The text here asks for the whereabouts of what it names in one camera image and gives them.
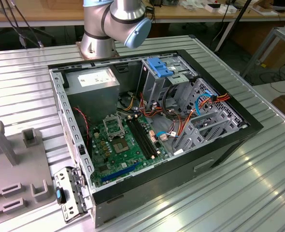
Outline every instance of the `blue tab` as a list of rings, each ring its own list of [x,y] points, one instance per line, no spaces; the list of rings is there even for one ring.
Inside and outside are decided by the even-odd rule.
[[[172,76],[173,72],[168,70],[165,63],[159,58],[149,58],[147,59],[151,68],[157,73],[158,77]]]

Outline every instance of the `blue pcie slot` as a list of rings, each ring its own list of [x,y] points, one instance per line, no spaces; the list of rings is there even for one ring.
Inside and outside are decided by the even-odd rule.
[[[133,165],[130,166],[130,167],[127,167],[127,168],[122,169],[122,170],[120,170],[120,171],[118,171],[118,172],[116,172],[116,173],[113,173],[113,174],[110,174],[110,175],[108,175],[108,176],[105,176],[105,177],[101,178],[101,181],[104,182],[104,181],[107,181],[107,180],[111,180],[111,179],[114,179],[114,178],[116,178],[116,177],[118,177],[118,176],[121,176],[121,175],[123,175],[123,174],[132,172],[132,171],[135,170],[135,167],[136,167],[139,163],[140,163],[140,162],[135,163],[135,164],[133,164]]]

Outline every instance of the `white sticker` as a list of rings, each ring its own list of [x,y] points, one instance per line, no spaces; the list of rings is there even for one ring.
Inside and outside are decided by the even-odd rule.
[[[183,150],[182,150],[182,149],[179,149],[178,151],[176,151],[176,152],[174,153],[174,155],[178,155],[178,154],[180,154],[180,153],[183,153]]]
[[[103,84],[112,81],[112,79],[110,78],[109,74],[106,71],[80,75],[78,76],[78,80],[82,87]]]

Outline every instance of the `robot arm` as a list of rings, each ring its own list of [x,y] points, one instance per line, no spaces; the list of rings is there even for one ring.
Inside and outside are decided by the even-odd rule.
[[[81,52],[89,59],[115,56],[114,40],[137,48],[150,32],[141,0],[84,0],[84,12]]]

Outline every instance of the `aluminum table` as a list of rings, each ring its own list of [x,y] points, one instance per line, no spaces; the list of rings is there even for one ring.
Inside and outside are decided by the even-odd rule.
[[[225,163],[96,230],[89,215],[65,224],[55,201],[0,224],[0,231],[285,231],[285,116],[196,39],[116,46],[122,56],[187,50],[264,129]],[[81,60],[75,45],[0,52],[0,120],[7,135],[40,129],[51,175],[72,163],[47,65]]]

